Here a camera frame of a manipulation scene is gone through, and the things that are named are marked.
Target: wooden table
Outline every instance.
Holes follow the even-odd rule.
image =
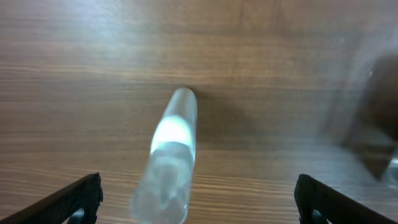
[[[2,1],[0,218],[100,172],[98,223],[136,222],[129,199],[154,129],[187,86],[198,99],[187,223],[298,223],[300,173],[398,221],[398,190],[377,180],[394,143],[361,116],[368,93],[396,108],[397,78],[374,64],[395,59],[397,11],[395,0]]]

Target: wood grain surface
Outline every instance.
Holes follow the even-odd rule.
[[[396,70],[374,69],[398,63],[397,11],[395,0],[3,0],[0,218],[99,172],[97,223],[135,223],[154,129],[187,86],[198,99],[187,223],[299,223],[301,173],[398,221],[398,190],[379,181],[394,140],[367,122],[398,111]]]

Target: transparent cylinder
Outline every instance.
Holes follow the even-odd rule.
[[[187,218],[196,123],[195,95],[180,88],[155,130],[150,157],[132,200],[133,217],[140,223],[179,224]]]

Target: wooden desk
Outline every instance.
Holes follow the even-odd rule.
[[[347,143],[373,63],[398,46],[397,11],[394,0],[4,0],[0,218],[100,172],[98,223],[134,223],[154,129],[188,86],[199,117],[187,223],[299,223],[300,173],[398,221],[398,191],[372,175],[391,143]]]

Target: clear plastic object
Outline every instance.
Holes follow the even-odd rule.
[[[146,169],[132,199],[132,215],[140,223],[179,224],[187,218],[196,125],[195,95],[180,88],[157,125]]]
[[[398,188],[398,147],[393,153],[390,164],[382,176],[382,181],[390,187]]]

